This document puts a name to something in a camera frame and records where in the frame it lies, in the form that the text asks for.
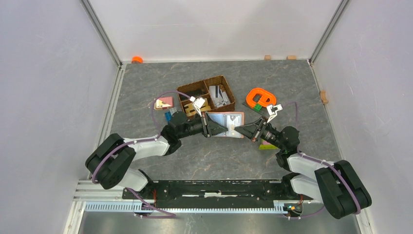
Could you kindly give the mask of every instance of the box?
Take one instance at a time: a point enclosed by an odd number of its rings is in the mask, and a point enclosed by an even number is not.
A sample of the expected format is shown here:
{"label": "box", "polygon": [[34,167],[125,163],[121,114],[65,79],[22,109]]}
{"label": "box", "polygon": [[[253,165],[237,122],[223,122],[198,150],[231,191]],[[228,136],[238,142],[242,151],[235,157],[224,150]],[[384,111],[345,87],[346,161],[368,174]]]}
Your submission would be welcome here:
{"label": "box", "polygon": [[159,110],[166,110],[173,107],[173,97],[160,97],[155,102],[154,109]]}
{"label": "box", "polygon": [[[221,106],[218,108],[214,106],[214,103],[208,92],[208,88],[211,85],[219,85],[221,90],[226,92],[226,95],[228,96],[230,102],[228,105]],[[178,87],[177,90],[189,96],[194,96],[196,98],[202,97],[204,99],[207,99],[209,106],[211,108],[209,112],[231,112],[235,110],[235,97],[224,76],[212,77],[191,84],[183,85]],[[185,112],[184,106],[191,103],[191,101],[183,95],[178,95],[178,99],[179,103],[181,104],[182,111]]]}

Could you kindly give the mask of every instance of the blue block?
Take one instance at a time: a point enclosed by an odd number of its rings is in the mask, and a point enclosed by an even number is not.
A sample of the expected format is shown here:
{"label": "blue block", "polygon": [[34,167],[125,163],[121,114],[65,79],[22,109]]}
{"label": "blue block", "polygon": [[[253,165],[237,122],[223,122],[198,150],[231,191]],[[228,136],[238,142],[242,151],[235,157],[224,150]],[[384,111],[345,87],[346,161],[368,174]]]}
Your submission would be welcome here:
{"label": "blue block", "polygon": [[167,122],[169,122],[172,119],[172,115],[170,114],[170,111],[165,112],[165,118],[167,119]]}

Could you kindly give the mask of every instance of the orange plastic object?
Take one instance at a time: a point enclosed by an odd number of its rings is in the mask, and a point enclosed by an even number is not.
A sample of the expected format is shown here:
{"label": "orange plastic object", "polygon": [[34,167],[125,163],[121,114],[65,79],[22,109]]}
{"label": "orange plastic object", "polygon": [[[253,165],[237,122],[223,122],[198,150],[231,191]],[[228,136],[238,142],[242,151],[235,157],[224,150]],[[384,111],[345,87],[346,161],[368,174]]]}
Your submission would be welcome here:
{"label": "orange plastic object", "polygon": [[[258,100],[258,102],[254,101],[255,95],[261,95],[261,98],[260,100]],[[275,98],[275,96],[269,91],[262,88],[252,89],[246,96],[245,100],[248,106],[251,108],[254,108],[256,104],[260,104],[262,107],[267,107],[269,104],[277,104],[277,99]]]}
{"label": "orange plastic object", "polygon": [[132,63],[143,63],[143,59],[139,56],[135,56],[132,58]]}

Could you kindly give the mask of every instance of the metal bracket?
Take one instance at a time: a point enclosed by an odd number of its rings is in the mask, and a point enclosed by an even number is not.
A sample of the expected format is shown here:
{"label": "metal bracket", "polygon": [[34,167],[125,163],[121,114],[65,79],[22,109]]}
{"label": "metal bracket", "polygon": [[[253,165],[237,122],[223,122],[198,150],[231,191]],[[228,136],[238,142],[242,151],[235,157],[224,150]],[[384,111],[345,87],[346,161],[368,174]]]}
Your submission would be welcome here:
{"label": "metal bracket", "polygon": [[331,35],[331,32],[333,31],[334,27],[336,26],[338,20],[340,19],[343,11],[346,9],[346,6],[350,0],[341,0],[340,4],[338,5],[336,11],[333,14],[333,17],[331,18],[330,22],[328,23],[327,28],[325,29],[323,35],[321,36],[320,41],[318,42],[316,48],[314,49],[313,54],[311,55],[310,59],[308,60],[309,63],[314,63],[317,59],[317,57],[320,54],[320,51],[324,47],[326,41]]}
{"label": "metal bracket", "polygon": [[277,112],[282,110],[281,104],[278,104],[276,106],[273,106],[272,104],[267,106],[267,111],[270,114],[270,117],[267,120],[267,123],[269,123],[273,118],[277,116]]}
{"label": "metal bracket", "polygon": [[[174,209],[160,208],[172,213],[210,213],[210,214],[286,214],[283,210],[284,203],[274,202],[274,208],[222,208],[222,209]],[[88,212],[134,212],[134,213],[157,213],[157,211],[142,208],[140,201],[122,201],[122,202],[86,202],[85,211]]]}
{"label": "metal bracket", "polygon": [[202,97],[195,99],[195,101],[193,102],[194,109],[196,113],[199,114],[199,116],[202,116],[201,108],[204,103],[205,103],[205,100]]}

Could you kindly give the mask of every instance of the gray floor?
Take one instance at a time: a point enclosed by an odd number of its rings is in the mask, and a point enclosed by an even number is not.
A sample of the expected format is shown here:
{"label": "gray floor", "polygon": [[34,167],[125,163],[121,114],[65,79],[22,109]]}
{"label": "gray floor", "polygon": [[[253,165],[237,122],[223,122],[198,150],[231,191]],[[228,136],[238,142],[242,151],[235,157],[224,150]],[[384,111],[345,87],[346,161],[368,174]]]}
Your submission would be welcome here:
{"label": "gray floor", "polygon": [[[339,160],[331,126],[309,65],[304,60],[226,61],[128,64],[112,124],[112,133],[140,138],[156,134],[150,117],[155,96],[194,81],[224,75],[236,98],[236,111],[245,113],[245,123],[259,115],[242,105],[249,91],[262,87],[278,103],[299,103],[300,149],[308,155]],[[175,106],[179,108],[178,98]],[[158,122],[166,124],[164,111],[156,111]],[[293,106],[284,107],[271,123],[277,128],[294,126]],[[132,168],[144,170],[152,179],[281,178],[273,150],[260,151],[248,139],[191,136],[172,155],[138,160]]]}
{"label": "gray floor", "polygon": [[[305,204],[305,214],[320,205]],[[359,234],[354,215],[340,220],[327,211],[311,218],[288,221],[277,214],[178,214],[171,219],[139,219],[132,213],[86,212],[80,234]]]}

